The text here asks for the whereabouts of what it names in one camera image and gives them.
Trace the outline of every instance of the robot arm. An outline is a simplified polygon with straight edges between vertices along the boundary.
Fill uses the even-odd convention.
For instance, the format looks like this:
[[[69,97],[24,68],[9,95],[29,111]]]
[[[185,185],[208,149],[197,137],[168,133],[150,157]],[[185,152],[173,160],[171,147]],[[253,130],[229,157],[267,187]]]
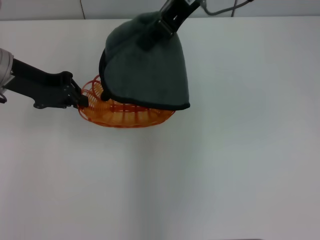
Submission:
[[[34,100],[34,107],[62,108],[70,106],[88,107],[88,97],[81,94],[81,88],[73,80],[72,73],[63,71],[50,74],[14,58],[0,48],[0,103],[7,99],[6,90],[25,95]]]

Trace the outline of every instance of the dark green cloth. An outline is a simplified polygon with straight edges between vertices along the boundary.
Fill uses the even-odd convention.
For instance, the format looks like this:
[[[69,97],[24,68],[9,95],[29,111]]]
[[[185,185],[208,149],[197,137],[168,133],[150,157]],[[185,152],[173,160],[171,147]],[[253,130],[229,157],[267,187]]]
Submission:
[[[150,51],[137,45],[137,39],[158,17],[158,12],[142,14],[108,36],[102,86],[111,99],[121,103],[183,110],[190,104],[185,58],[178,34],[161,40]]]

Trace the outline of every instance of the orange basket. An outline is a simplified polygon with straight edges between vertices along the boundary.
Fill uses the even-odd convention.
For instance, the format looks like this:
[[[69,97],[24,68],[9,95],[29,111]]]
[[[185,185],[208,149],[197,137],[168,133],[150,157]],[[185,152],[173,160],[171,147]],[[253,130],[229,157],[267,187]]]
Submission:
[[[112,128],[145,128],[161,124],[175,111],[146,108],[134,104],[123,104],[112,99],[102,101],[103,93],[99,75],[82,88],[89,99],[89,107],[78,108],[80,115],[94,124]]]

